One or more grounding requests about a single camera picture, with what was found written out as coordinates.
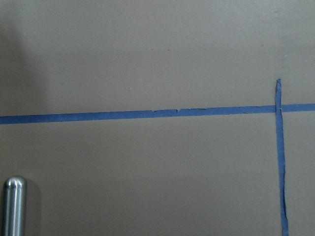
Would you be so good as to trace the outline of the steel muddler black tip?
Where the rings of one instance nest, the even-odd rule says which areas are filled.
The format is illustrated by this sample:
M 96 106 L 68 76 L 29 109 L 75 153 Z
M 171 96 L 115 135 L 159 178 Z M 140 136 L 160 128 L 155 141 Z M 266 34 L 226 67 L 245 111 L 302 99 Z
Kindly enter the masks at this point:
M 27 201 L 27 181 L 22 176 L 12 176 L 4 183 L 3 236 L 24 236 Z

